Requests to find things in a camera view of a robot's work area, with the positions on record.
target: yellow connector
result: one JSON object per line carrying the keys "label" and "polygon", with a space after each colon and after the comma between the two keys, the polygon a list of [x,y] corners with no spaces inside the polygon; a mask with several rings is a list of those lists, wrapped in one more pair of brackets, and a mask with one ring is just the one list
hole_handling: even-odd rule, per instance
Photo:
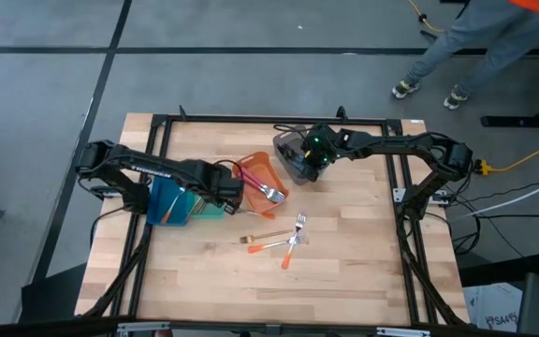
{"label": "yellow connector", "polygon": [[474,169],[473,169],[473,172],[474,173],[477,173],[483,177],[486,177],[487,175],[489,175],[493,170],[492,170],[492,166],[486,164],[486,160],[484,159],[477,159],[475,160],[475,165],[474,165]]}

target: concrete floor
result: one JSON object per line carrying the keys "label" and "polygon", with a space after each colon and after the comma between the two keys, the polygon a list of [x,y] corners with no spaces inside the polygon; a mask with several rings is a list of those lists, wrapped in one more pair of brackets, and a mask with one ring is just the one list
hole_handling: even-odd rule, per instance
{"label": "concrete floor", "polygon": [[[417,1],[432,23],[450,24],[460,6]],[[121,0],[0,0],[0,45],[107,47]],[[134,0],[121,46],[425,48],[404,0]],[[0,323],[15,319],[21,286],[61,186],[103,55],[0,54]],[[539,130],[486,129],[479,116],[539,110],[539,57],[524,58],[466,107],[442,102],[476,57],[455,57],[405,101],[389,90],[414,56],[392,55],[117,55],[91,139],[117,140],[127,112],[423,119],[462,140],[475,156],[504,166],[539,149]],[[539,157],[511,172],[473,178],[467,198],[539,181]],[[475,202],[481,207],[507,198]],[[539,212],[539,196],[509,212]],[[100,202],[76,188],[51,273],[86,261],[88,232]],[[464,213],[454,208],[449,217]],[[539,253],[539,220],[496,221],[523,254]],[[453,224],[455,236],[473,221]],[[517,257],[484,224],[475,252],[492,261]]]}

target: blue container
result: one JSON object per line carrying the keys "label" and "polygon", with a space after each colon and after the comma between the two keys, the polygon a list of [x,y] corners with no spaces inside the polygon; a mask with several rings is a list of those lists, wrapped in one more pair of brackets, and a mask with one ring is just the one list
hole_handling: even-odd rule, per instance
{"label": "blue container", "polygon": [[[155,226],[185,226],[188,213],[191,211],[198,196],[184,192],[179,196],[167,223],[161,220],[166,216],[169,206],[182,193],[180,187],[168,178],[153,178],[153,188],[149,198],[147,222]],[[192,214],[194,219],[221,219],[224,218],[224,210],[208,204],[201,214]]]}

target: orange plastic bowl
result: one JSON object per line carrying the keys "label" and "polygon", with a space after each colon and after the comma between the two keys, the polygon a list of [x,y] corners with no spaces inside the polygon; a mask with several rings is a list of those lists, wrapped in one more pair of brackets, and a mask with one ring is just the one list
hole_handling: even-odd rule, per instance
{"label": "orange plastic bowl", "polygon": [[[247,155],[241,160],[237,161],[243,168],[248,169],[257,179],[269,188],[276,188],[278,191],[284,193],[288,198],[288,190],[282,184],[278,173],[273,168],[270,162],[270,155],[266,152],[256,152],[251,155]],[[232,173],[236,177],[240,177],[239,168],[232,166]],[[263,192],[259,191],[255,187],[252,187],[248,183],[244,185],[244,197],[247,199],[247,203],[251,210],[258,213],[270,211],[282,204],[282,202],[274,203],[269,201]]]}

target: sneaker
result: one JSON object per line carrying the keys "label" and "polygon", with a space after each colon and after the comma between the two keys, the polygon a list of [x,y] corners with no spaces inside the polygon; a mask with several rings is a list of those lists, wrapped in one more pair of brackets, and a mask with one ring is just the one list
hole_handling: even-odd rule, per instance
{"label": "sneaker", "polygon": [[456,93],[457,85],[453,88],[453,91],[450,93],[450,96],[444,100],[444,106],[449,110],[456,110],[461,102],[464,102],[469,98],[469,95],[460,95]]}
{"label": "sneaker", "polygon": [[398,99],[403,99],[407,94],[412,94],[417,91],[417,89],[419,89],[419,83],[411,85],[406,81],[400,81],[397,86],[392,88],[392,95]]}

